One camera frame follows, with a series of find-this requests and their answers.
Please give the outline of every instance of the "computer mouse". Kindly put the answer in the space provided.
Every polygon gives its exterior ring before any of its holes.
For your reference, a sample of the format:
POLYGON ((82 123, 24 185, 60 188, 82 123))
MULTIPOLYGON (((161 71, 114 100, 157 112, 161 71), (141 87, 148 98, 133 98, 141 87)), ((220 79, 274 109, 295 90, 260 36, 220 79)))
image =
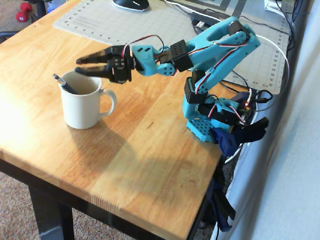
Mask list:
POLYGON ((115 5, 122 9, 145 11, 149 8, 148 0, 112 0, 115 5))

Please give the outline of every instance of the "wooden tabletop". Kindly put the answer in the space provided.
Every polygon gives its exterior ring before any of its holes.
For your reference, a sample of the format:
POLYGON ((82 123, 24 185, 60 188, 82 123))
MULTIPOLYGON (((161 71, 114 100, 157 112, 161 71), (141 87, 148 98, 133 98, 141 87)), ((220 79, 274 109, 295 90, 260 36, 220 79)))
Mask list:
MULTIPOLYGON (((185 239, 221 156, 186 128, 190 73, 104 81, 115 112, 90 129, 67 126, 52 74, 108 47, 53 27, 77 2, 0 44, 0 158, 162 238, 185 239)), ((220 85, 211 92, 234 95, 220 85)), ((105 112, 109 98, 101 100, 105 112)))

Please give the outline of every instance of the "mug handle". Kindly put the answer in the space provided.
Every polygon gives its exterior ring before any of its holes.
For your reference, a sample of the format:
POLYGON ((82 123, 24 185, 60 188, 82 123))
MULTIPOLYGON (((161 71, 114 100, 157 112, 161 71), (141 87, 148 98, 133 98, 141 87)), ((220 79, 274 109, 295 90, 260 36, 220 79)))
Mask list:
POLYGON ((116 94, 114 93, 114 91, 112 91, 110 89, 101 89, 100 90, 100 97, 102 95, 108 95, 111 98, 112 106, 111 106, 109 111, 101 112, 100 113, 100 118, 104 118, 104 117, 109 116, 110 114, 112 114, 112 112, 115 110, 115 107, 117 105, 117 97, 116 97, 116 94))

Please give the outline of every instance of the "red dumbbell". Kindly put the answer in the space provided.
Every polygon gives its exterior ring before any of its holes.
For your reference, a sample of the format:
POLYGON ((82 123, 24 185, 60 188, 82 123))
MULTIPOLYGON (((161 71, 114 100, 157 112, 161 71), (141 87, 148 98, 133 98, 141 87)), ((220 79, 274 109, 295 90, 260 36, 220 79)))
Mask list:
POLYGON ((15 15, 15 18, 18 22, 26 22, 28 21, 28 12, 32 11, 32 6, 28 2, 23 2, 20 5, 21 11, 15 15))

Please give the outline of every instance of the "white curtain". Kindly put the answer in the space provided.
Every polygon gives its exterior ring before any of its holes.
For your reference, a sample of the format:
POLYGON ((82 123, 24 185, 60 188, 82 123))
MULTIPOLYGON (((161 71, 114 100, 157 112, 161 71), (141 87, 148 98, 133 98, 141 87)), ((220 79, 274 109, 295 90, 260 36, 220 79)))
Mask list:
POLYGON ((283 115, 269 111, 276 127, 242 151, 227 193, 236 217, 219 240, 320 239, 320 0, 311 2, 283 115))

